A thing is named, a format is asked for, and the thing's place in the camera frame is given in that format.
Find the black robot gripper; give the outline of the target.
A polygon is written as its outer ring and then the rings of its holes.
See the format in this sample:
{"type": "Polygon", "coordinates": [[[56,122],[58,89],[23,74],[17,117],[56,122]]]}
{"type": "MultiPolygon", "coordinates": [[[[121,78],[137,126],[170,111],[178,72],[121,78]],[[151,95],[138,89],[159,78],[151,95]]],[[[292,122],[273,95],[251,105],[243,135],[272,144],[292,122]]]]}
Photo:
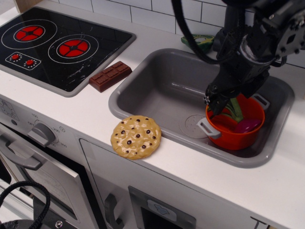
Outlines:
{"type": "Polygon", "coordinates": [[[269,57],[258,58],[248,45],[241,45],[229,61],[220,64],[219,73],[206,89],[205,100],[213,115],[219,115],[239,94],[250,98],[265,83],[270,64],[269,57]]]}

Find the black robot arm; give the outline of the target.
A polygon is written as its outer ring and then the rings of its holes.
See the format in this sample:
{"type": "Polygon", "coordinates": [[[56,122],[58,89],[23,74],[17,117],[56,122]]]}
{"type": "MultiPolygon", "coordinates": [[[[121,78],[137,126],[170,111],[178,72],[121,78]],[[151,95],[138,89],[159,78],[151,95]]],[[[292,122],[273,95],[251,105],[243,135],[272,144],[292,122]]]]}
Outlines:
{"type": "Polygon", "coordinates": [[[214,115],[231,98],[251,97],[266,81],[271,66],[285,64],[287,56],[305,47],[303,0],[227,0],[225,24],[213,50],[223,60],[206,89],[214,115]]]}

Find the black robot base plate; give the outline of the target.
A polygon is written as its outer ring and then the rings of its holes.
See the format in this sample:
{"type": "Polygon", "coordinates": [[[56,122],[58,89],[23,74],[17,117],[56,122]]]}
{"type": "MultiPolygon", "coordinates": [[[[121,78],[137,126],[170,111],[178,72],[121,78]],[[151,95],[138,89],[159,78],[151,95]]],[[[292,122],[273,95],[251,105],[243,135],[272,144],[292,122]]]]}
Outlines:
{"type": "MultiPolygon", "coordinates": [[[[33,209],[34,209],[34,220],[38,218],[40,213],[44,210],[45,204],[38,200],[37,198],[33,199],[33,209]]],[[[31,225],[34,220],[31,219],[17,219],[12,221],[3,222],[0,224],[1,229],[31,229],[31,225]]],[[[73,225],[68,223],[64,218],[55,214],[50,209],[46,213],[42,222],[36,229],[76,229],[73,225]]]]}

